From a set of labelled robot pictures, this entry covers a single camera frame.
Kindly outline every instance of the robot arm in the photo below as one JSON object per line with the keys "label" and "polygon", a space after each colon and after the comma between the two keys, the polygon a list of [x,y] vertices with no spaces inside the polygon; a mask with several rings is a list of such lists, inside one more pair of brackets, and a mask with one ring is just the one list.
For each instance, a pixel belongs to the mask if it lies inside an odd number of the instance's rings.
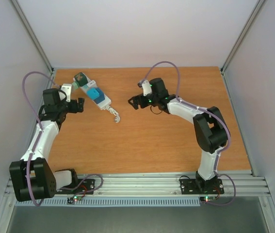
{"label": "robot arm", "polygon": [[[161,78],[139,83],[143,93],[128,100],[134,109],[146,108],[149,105],[168,114],[179,116],[194,124],[197,142],[202,149],[200,167],[196,172],[196,186],[200,192],[212,188],[217,182],[216,169],[220,157],[220,149],[227,142],[227,134],[222,125],[208,114],[182,103],[175,95],[169,95]],[[207,111],[215,114],[223,122],[223,117],[218,108],[212,107]]]}
{"label": "robot arm", "polygon": [[39,110],[41,124],[37,123],[32,142],[19,161],[12,162],[9,167],[16,199],[30,200],[26,179],[27,162],[30,159],[32,192],[35,199],[52,198],[56,190],[63,186],[76,186],[77,174],[73,169],[52,173],[47,160],[52,143],[66,119],[67,113],[83,112],[84,98],[72,100],[71,93],[77,89],[74,84],[63,84],[60,89],[44,90],[44,105]]}

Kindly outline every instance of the wooden board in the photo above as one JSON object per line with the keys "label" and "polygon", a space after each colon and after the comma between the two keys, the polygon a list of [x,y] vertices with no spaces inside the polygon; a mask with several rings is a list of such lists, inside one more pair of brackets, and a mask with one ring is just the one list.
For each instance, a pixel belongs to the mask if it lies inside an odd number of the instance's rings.
{"label": "wooden board", "polygon": [[[222,77],[217,67],[180,67],[180,96],[203,107],[217,106],[231,132],[232,144],[221,156],[219,169],[250,169]],[[52,170],[75,168],[78,173],[181,172],[196,171],[201,149],[189,122],[150,108],[134,110],[128,99],[141,93],[137,83],[149,68],[99,68],[57,70],[58,84],[71,83],[84,72],[112,100],[121,116],[100,110],[81,90],[84,112],[68,114],[55,138],[49,165]],[[177,74],[172,67],[158,67],[149,76],[161,77],[170,94],[175,93]]]}

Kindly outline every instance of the purple cable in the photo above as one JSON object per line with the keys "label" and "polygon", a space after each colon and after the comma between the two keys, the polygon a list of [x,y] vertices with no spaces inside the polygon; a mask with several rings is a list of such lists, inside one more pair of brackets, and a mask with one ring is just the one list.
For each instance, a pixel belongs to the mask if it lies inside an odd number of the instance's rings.
{"label": "purple cable", "polygon": [[[26,74],[23,78],[23,81],[22,81],[22,91],[23,91],[23,95],[24,95],[24,98],[27,102],[27,104],[30,106],[32,112],[34,113],[35,117],[36,117],[36,120],[39,124],[39,127],[41,129],[41,131],[39,132],[38,134],[38,137],[36,138],[35,140],[35,143],[32,147],[32,151],[35,151],[36,149],[36,146],[39,142],[39,139],[40,139],[40,136],[42,134],[42,130],[43,130],[43,127],[42,127],[42,124],[41,124],[41,121],[39,119],[39,116],[38,114],[36,113],[36,111],[34,110],[31,102],[29,101],[27,95],[26,95],[26,92],[25,92],[25,80],[27,79],[27,77],[29,77],[31,74],[41,74],[43,75],[44,77],[46,77],[47,79],[49,79],[57,88],[60,88],[59,85],[57,85],[50,77],[48,77],[46,74],[42,73],[42,72],[39,72],[39,71],[32,71],[32,72],[29,72],[28,74]],[[26,181],[27,181],[27,186],[28,186],[28,189],[29,189],[29,193],[30,193],[30,197],[32,199],[32,202],[35,206],[40,206],[42,204],[42,202],[44,201],[43,199],[40,200],[39,203],[36,202],[36,199],[34,197],[34,194],[32,192],[32,184],[31,184],[31,178],[30,178],[30,167],[31,167],[31,160],[32,160],[32,156],[33,156],[33,153],[30,153],[29,157],[28,157],[28,160],[27,160],[27,163],[26,163]]]}
{"label": "purple cable", "polygon": [[40,127],[41,130],[42,130],[42,124],[41,124],[41,121],[40,121],[40,119],[39,119],[39,116],[38,116],[38,114],[36,113],[36,111],[35,111],[35,109],[33,108],[31,102],[29,101],[29,98],[27,98],[27,95],[26,95],[26,93],[25,93],[25,81],[26,81],[27,77],[29,77],[31,74],[41,74],[42,76],[44,76],[44,77],[46,77],[47,79],[49,79],[57,88],[60,88],[60,86],[59,86],[58,84],[56,84],[56,83],[52,80],[52,78],[48,77],[47,75],[45,75],[44,73],[39,72],[39,71],[32,71],[32,72],[29,72],[29,73],[27,73],[27,74],[24,76],[24,78],[23,78],[23,81],[22,81],[22,91],[23,91],[24,98],[25,98],[27,104],[29,105],[29,107],[31,108],[32,112],[34,113],[34,115],[35,115],[35,117],[36,117],[36,120],[37,120],[37,122],[38,122],[38,124],[39,124],[39,127]]}
{"label": "purple cable", "polygon": [[98,176],[98,177],[100,178],[101,182],[100,182],[100,184],[99,184],[98,187],[96,187],[96,188],[94,188],[94,189],[91,189],[91,190],[87,190],[86,193],[88,193],[88,192],[93,192],[93,191],[96,191],[96,190],[100,189],[100,188],[103,186],[103,184],[104,184],[104,179],[103,179],[102,175],[100,175],[100,174],[89,174],[89,175],[87,175],[87,176],[84,177],[84,178],[79,182],[79,184],[78,184],[76,187],[74,187],[74,188],[60,188],[60,189],[62,189],[62,190],[75,190],[75,189],[77,189],[86,179],[88,179],[88,178],[91,177],[91,176]]}
{"label": "purple cable", "polygon": [[233,190],[234,190],[234,194],[233,194],[232,199],[231,199],[230,201],[228,201],[227,203],[224,203],[224,204],[217,204],[217,203],[213,203],[213,202],[209,202],[209,201],[201,201],[201,203],[210,204],[210,205],[215,205],[215,206],[227,206],[227,205],[232,204],[232,203],[234,202],[234,200],[235,200],[235,197],[236,197],[236,187],[235,187],[234,181],[233,181],[232,178],[231,178],[230,176],[228,176],[227,174],[220,174],[220,175],[219,175],[219,174],[216,172],[216,175],[217,175],[218,177],[226,176],[226,177],[228,177],[229,180],[232,182]]}
{"label": "purple cable", "polygon": [[228,127],[226,126],[226,124],[225,124],[218,116],[216,116],[215,114],[213,114],[213,113],[207,111],[207,110],[204,109],[204,108],[200,108],[200,107],[198,107],[198,106],[196,106],[196,105],[194,105],[194,104],[192,104],[192,103],[189,103],[189,102],[187,102],[187,101],[181,100],[181,99],[179,98],[179,95],[178,95],[178,94],[179,94],[179,89],[180,89],[180,72],[179,72],[178,67],[177,67],[174,63],[172,63],[172,62],[162,61],[162,62],[158,62],[158,63],[154,64],[154,65],[150,68],[150,70],[148,71],[148,73],[145,75],[145,77],[140,81],[140,85],[143,84],[143,82],[147,79],[147,77],[149,76],[149,74],[151,73],[151,71],[153,70],[153,68],[156,67],[156,66],[159,65],[159,64],[162,64],[162,63],[170,64],[170,65],[174,66],[175,69],[176,69],[177,78],[178,78],[178,83],[177,83],[177,88],[176,88],[176,94],[175,94],[175,95],[176,95],[177,101],[180,102],[180,103],[183,103],[183,104],[187,105],[188,107],[194,108],[194,109],[196,109],[196,110],[199,110],[199,111],[201,111],[201,112],[204,112],[204,113],[210,115],[211,117],[215,118],[215,119],[223,126],[223,128],[225,129],[225,132],[226,132],[227,137],[228,137],[228,139],[227,139],[227,140],[228,140],[228,143],[227,143],[227,145],[226,145],[224,148],[221,148],[220,150],[217,151],[217,156],[216,156],[216,160],[215,160],[215,164],[214,164],[214,170],[216,171],[216,170],[217,170],[218,160],[219,160],[219,154],[220,154],[221,152],[226,151],[226,150],[230,147],[230,144],[231,144],[231,136],[230,136],[229,129],[228,129]]}

